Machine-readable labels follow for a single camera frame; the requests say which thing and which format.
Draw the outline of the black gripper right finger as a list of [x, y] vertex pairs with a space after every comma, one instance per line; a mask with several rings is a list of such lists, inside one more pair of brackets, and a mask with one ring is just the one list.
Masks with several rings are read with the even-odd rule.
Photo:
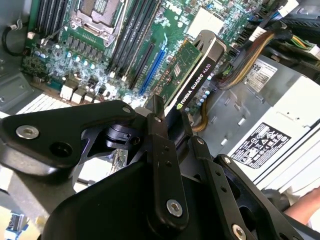
[[189, 223], [183, 240], [301, 240], [287, 218], [225, 154], [212, 157], [182, 113], [189, 155], [181, 163]]

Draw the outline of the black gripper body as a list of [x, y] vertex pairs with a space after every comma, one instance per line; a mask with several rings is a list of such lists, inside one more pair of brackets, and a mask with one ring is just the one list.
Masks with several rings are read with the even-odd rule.
[[44, 240], [182, 240], [189, 209], [176, 146], [150, 120], [135, 160], [62, 202]]

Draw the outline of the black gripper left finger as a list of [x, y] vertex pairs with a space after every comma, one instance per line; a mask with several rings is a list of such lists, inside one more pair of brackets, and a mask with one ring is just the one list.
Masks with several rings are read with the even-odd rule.
[[113, 100], [2, 119], [0, 164], [13, 172], [8, 193], [29, 218], [44, 218], [44, 231], [55, 209], [78, 194], [73, 179], [80, 167], [118, 149], [128, 152], [123, 168], [129, 166], [143, 145], [149, 121], [167, 127], [164, 102], [157, 95], [147, 115]]

